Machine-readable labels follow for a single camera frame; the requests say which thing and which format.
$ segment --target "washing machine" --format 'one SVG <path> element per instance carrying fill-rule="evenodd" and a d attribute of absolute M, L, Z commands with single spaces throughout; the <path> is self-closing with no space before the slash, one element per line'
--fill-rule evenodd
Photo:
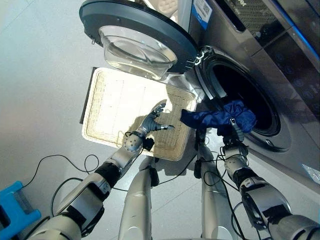
<path fill-rule="evenodd" d="M 190 1 L 188 31 L 141 4 L 88 0 L 84 32 L 120 71 L 186 74 L 213 110 L 240 99 L 256 115 L 250 152 L 320 194 L 319 5 Z"/>

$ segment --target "wire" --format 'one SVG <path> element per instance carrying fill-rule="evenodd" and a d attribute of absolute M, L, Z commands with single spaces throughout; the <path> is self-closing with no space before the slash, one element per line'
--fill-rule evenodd
<path fill-rule="evenodd" d="M 238 208 L 241 204 L 243 204 L 242 201 L 239 202 L 237 205 L 234 206 L 234 208 L 232 209 L 233 213 L 237 210 L 237 208 Z M 240 235 L 240 233 L 238 233 L 238 231 L 237 231 L 236 228 L 235 228 L 235 225 L 234 225 L 234 216 L 235 216 L 235 215 L 231 215 L 231 226 L 232 226 L 234 232 L 235 232 L 239 237 L 242 238 L 242 236 Z M 270 237 L 266 237 L 266 238 L 264 238 L 264 239 L 261 239 L 261 236 L 260 236 L 260 233 L 259 233 L 258 229 L 255 229 L 255 230 L 256 230 L 256 234 L 258 235 L 259 240 L 268 240 L 268 239 L 270 239 Z"/>
<path fill-rule="evenodd" d="M 255 230 L 256 230 L 256 234 L 258 234 L 259 240 L 261 240 L 261 236 L 260 236 L 260 233 L 259 233 L 258 229 L 255 229 Z"/>
<path fill-rule="evenodd" d="M 208 183 L 206 182 L 206 178 L 205 178 L 207 173 L 211 173 L 211 174 L 216 175 L 216 176 L 219 178 L 219 180 L 218 180 L 217 182 L 215 182 L 214 184 L 208 184 Z M 227 182 L 226 180 L 224 180 L 224 179 L 222 178 L 222 176 L 219 176 L 219 175 L 216 174 L 215 172 L 213 172 L 213 171 L 206 171 L 206 172 L 203 174 L 203 181 L 204 181 L 204 183 L 205 183 L 207 186 L 212 187 L 212 186 L 216 185 L 220 180 L 222 180 L 223 182 L 225 182 L 226 184 L 228 184 L 230 187 L 232 187 L 234 190 L 237 190 L 237 191 L 239 192 L 239 189 L 238 189 L 238 188 L 232 186 L 229 182 Z"/>
<path fill-rule="evenodd" d="M 160 185 L 160 184 L 165 184 L 165 183 L 170 182 L 170 181 L 176 179 L 177 177 L 179 177 L 179 176 L 187 169 L 187 167 L 189 166 L 189 164 L 192 162 L 192 160 L 193 160 L 196 156 L 197 156 L 197 154 L 194 155 L 194 156 L 191 158 L 191 160 L 188 162 L 188 164 L 183 168 L 183 170 L 182 170 L 177 176 L 175 176 L 175 177 L 173 177 L 173 178 L 171 178 L 171 179 L 169 179 L 169 180 L 160 182 L 158 185 Z"/>
<path fill-rule="evenodd" d="M 119 190 L 119 191 L 123 191 L 123 192 L 128 192 L 128 190 L 124 190 L 124 189 L 116 188 L 116 187 L 113 187 L 112 189 Z"/>
<path fill-rule="evenodd" d="M 27 238 L 30 237 L 30 235 L 46 220 L 49 220 L 50 216 L 46 216 L 44 217 L 42 220 L 40 220 L 28 233 L 27 235 L 25 235 L 25 237 L 23 238 L 23 240 L 26 240 Z"/>
<path fill-rule="evenodd" d="M 220 175 L 220 172 L 219 172 L 219 170 L 218 170 L 218 167 L 217 167 L 217 166 L 215 166 L 215 167 L 216 167 L 216 170 L 217 170 L 218 174 Z M 238 219 L 237 219 L 237 217 L 236 217 L 235 211 L 234 211 L 233 208 L 232 208 L 232 205 L 231 205 L 231 202 L 230 202 L 230 197 L 229 197 L 229 193 L 228 193 L 226 184 L 225 184 L 224 181 L 222 181 L 222 184 L 223 184 L 223 186 L 224 186 L 225 194 L 226 194 L 226 199 L 228 200 L 228 204 L 229 204 L 229 207 L 230 207 L 230 210 L 231 210 L 231 216 L 234 216 L 235 223 L 236 223 L 236 225 L 237 225 L 237 227 L 238 227 L 238 229 L 239 229 L 239 232 L 240 232 L 239 235 L 240 235 L 240 237 L 241 237 L 243 240 L 246 240 L 246 238 L 245 238 L 245 236 L 244 236 L 244 233 L 243 233 L 242 230 L 241 230 L 239 221 L 238 221 Z"/>
<path fill-rule="evenodd" d="M 87 159 L 88 157 L 90 157 L 90 156 L 95 156 L 95 157 L 96 157 L 96 159 L 97 159 L 97 167 L 98 167 L 98 166 L 99 166 L 99 159 L 98 159 L 98 157 L 97 157 L 96 155 L 94 155 L 94 154 L 90 154 L 90 155 L 88 155 L 88 156 L 86 157 L 86 159 Z M 34 173 L 32 179 L 31 179 L 26 185 L 24 185 L 22 188 L 25 188 L 25 187 L 28 186 L 30 183 L 32 183 L 32 181 L 35 179 L 35 177 L 36 177 L 36 175 L 37 175 L 39 166 L 40 166 L 40 164 L 42 163 L 42 161 L 45 160 L 45 159 L 47 159 L 47 158 L 51 158 L 51 157 L 62 157 L 62 158 L 64 158 L 64 159 L 66 159 L 75 169 L 77 169 L 77 170 L 79 170 L 80 172 L 83 172 L 83 173 L 90 173 L 90 172 L 93 172 L 94 170 L 97 169 L 97 167 L 96 167 L 95 169 L 87 170 L 86 165 L 85 165 L 85 166 L 84 166 L 85 170 L 83 170 L 83 169 L 77 167 L 69 158 L 67 158 L 66 156 L 61 155 L 61 154 L 54 154 L 54 155 L 45 156 L 45 157 L 43 157 L 43 158 L 39 161 L 39 163 L 38 163 L 38 165 L 37 165 L 37 167 L 36 167 L 36 170 L 35 170 L 35 173 Z"/>
<path fill-rule="evenodd" d="M 83 179 L 78 178 L 78 177 L 70 177 L 70 178 L 64 180 L 64 181 L 58 186 L 58 188 L 54 191 L 54 194 L 53 194 L 53 196 L 52 196 L 52 198 L 51 198 L 51 203 L 50 203 L 51 215 L 52 215 L 53 217 L 55 216 L 55 215 L 54 215 L 54 202 L 55 202 L 56 195 L 57 195 L 58 191 L 63 187 L 63 185 L 64 185 L 65 183 L 71 181 L 71 180 L 77 180 L 77 181 L 80 181 L 80 182 L 83 181 Z"/>
<path fill-rule="evenodd" d="M 86 165 L 87 159 L 88 159 L 89 157 L 91 157 L 91 156 L 95 157 L 96 160 L 97 160 L 96 167 L 94 168 L 94 170 L 96 170 L 96 169 L 99 167 L 99 165 L 100 165 L 99 158 L 98 158 L 96 155 L 90 154 L 90 155 L 86 156 L 86 158 L 85 158 L 85 160 L 84 160 L 84 169 L 85 169 L 85 171 L 86 171 L 86 173 L 87 173 L 88 175 L 90 174 L 90 172 L 94 171 L 94 170 L 88 171 L 87 165 Z"/>

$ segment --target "wicker basket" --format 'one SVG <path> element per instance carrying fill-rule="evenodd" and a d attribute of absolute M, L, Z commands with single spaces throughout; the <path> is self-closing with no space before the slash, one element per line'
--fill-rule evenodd
<path fill-rule="evenodd" d="M 185 151 L 190 130 L 180 121 L 181 109 L 194 111 L 197 104 L 195 95 L 118 70 L 95 70 L 82 136 L 92 142 L 120 148 L 125 132 L 136 130 L 159 103 L 166 103 L 166 106 L 156 121 L 173 125 L 174 129 L 149 133 L 148 137 L 154 139 L 154 146 L 142 154 L 178 161 Z"/>

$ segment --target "door hinge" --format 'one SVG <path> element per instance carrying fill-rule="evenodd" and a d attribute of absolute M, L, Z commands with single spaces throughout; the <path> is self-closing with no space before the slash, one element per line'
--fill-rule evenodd
<path fill-rule="evenodd" d="M 194 65 L 197 66 L 202 62 L 202 59 L 205 57 L 206 53 L 212 53 L 213 48 L 210 46 L 204 46 L 198 53 L 198 56 L 195 57 Z"/>

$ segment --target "blue cloth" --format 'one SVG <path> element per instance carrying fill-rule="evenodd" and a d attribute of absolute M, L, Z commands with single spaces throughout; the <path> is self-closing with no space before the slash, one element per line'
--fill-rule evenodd
<path fill-rule="evenodd" d="M 219 136 L 231 133 L 230 119 L 245 133 L 250 133 L 257 120 L 255 114 L 240 100 L 234 100 L 223 106 L 224 111 L 187 111 L 182 109 L 181 122 L 193 129 L 215 128 Z"/>

